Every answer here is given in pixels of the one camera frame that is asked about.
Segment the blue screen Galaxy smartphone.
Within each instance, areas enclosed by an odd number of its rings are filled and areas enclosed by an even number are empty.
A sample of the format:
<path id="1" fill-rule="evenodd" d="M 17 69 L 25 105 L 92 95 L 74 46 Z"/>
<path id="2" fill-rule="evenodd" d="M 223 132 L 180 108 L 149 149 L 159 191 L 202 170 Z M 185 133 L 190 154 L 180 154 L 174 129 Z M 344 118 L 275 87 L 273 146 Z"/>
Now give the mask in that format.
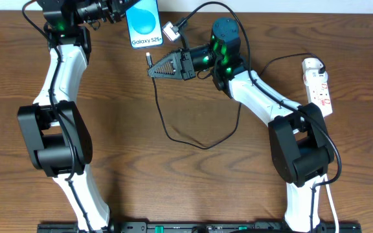
<path id="1" fill-rule="evenodd" d="M 130 45 L 134 49 L 163 44 L 157 0 L 141 0 L 126 12 Z"/>

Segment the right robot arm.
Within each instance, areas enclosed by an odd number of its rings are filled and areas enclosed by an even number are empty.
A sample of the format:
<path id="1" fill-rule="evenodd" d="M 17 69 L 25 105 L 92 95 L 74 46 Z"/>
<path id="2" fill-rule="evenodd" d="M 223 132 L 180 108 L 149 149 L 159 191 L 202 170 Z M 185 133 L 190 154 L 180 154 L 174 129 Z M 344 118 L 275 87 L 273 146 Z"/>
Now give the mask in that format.
<path id="1" fill-rule="evenodd" d="M 211 29 L 210 41 L 191 47 L 184 35 L 186 19 L 167 23 L 162 31 L 182 47 L 157 62 L 150 62 L 148 75 L 190 80 L 207 71 L 216 88 L 250 109 L 268 128 L 273 165 L 286 182 L 287 208 L 284 221 L 293 232 L 317 232 L 319 190 L 328 187 L 331 163 L 341 162 L 328 134 L 324 113 L 314 102 L 306 105 L 282 96 L 252 70 L 240 46 L 248 38 L 237 19 L 221 17 Z"/>

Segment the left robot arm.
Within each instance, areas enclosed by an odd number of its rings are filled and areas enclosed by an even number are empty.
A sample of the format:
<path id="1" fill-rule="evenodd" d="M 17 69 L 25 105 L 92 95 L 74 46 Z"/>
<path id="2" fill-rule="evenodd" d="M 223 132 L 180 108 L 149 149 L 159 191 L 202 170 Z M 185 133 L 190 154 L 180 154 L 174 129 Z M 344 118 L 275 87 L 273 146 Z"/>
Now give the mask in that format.
<path id="1" fill-rule="evenodd" d="M 89 28 L 118 23 L 135 1 L 37 0 L 46 22 L 35 29 L 51 56 L 45 82 L 17 120 L 32 165 L 56 182 L 71 204 L 75 223 L 40 223 L 38 232 L 120 232 L 100 196 L 90 167 L 93 144 L 76 97 L 91 54 Z"/>

